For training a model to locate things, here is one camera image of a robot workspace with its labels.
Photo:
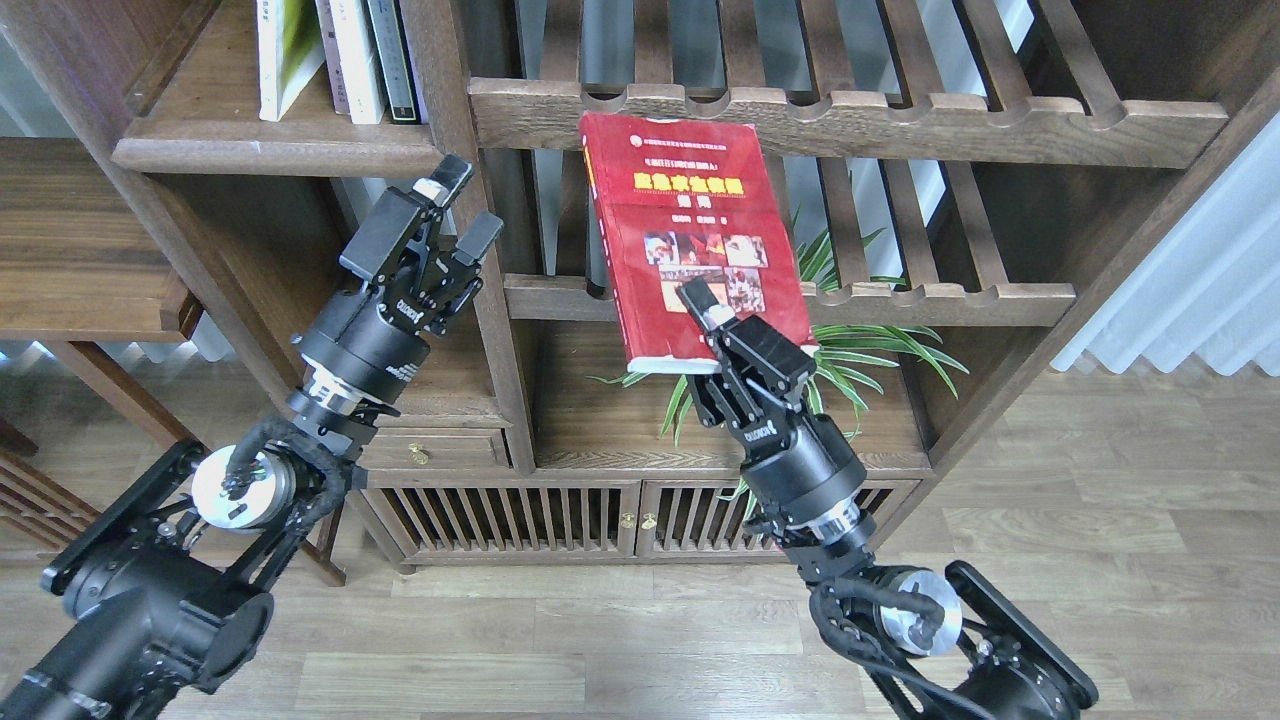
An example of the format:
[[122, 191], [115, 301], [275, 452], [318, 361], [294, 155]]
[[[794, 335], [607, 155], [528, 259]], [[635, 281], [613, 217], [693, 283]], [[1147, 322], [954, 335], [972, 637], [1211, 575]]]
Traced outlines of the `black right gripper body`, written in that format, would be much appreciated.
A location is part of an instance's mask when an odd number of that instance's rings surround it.
[[867, 538], [855, 501], [867, 469], [804, 398], [815, 360], [760, 318], [731, 319], [707, 342], [719, 369], [692, 380], [698, 415], [744, 447], [741, 477], [773, 533], [786, 546]]

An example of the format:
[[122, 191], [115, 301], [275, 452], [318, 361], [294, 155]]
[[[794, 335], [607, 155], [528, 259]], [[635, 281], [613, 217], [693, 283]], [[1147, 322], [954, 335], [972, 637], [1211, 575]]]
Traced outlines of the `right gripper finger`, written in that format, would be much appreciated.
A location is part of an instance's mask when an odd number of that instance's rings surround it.
[[695, 277], [681, 284], [678, 297], [703, 333], [713, 333], [739, 322], [735, 310], [718, 301], [703, 277]]

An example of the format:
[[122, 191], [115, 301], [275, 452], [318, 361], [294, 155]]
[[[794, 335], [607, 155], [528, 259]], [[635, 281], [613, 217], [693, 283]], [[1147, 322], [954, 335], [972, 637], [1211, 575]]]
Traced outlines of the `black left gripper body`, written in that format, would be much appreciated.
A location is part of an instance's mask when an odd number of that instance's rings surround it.
[[480, 266], [454, 260], [436, 240], [448, 209], [388, 188], [340, 255], [362, 284], [335, 293], [297, 343], [312, 368], [291, 406], [315, 421], [393, 411], [436, 337], [483, 287]]

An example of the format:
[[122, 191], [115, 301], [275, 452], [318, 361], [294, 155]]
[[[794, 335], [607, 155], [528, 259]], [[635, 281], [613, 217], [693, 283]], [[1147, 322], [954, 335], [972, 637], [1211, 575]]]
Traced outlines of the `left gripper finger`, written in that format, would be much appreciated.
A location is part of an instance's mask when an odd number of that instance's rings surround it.
[[429, 177], [413, 182], [413, 191], [433, 206], [449, 209], [474, 177], [474, 170], [471, 161], [447, 154]]
[[454, 260], [465, 266], [480, 266], [503, 229], [504, 222], [499, 217], [480, 211], [458, 237]]

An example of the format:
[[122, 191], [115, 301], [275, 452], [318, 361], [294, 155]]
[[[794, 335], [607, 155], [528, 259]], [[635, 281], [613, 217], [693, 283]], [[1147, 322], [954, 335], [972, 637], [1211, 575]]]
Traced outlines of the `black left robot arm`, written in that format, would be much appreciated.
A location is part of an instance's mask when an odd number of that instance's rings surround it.
[[155, 719], [186, 687], [211, 694], [256, 653], [271, 587], [310, 532], [367, 484], [358, 457], [380, 415], [483, 287], [502, 231], [489, 211], [449, 247], [451, 205], [474, 174], [448, 155], [387, 190], [340, 255], [360, 287], [297, 338], [310, 365], [289, 400], [216, 451], [173, 445], [44, 570], [74, 626], [3, 701], [5, 719]]

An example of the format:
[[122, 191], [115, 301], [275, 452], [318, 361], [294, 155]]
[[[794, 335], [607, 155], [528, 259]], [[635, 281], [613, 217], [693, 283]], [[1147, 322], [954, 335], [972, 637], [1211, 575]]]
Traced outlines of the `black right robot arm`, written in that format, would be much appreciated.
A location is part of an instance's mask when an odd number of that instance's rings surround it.
[[718, 363], [691, 392], [701, 423], [745, 450], [751, 532], [795, 564], [823, 642], [899, 717], [1076, 719], [1098, 701], [1091, 678], [969, 562], [879, 565], [876, 524], [856, 501], [867, 470], [804, 401], [814, 359], [762, 318], [736, 318], [703, 279], [678, 296]]

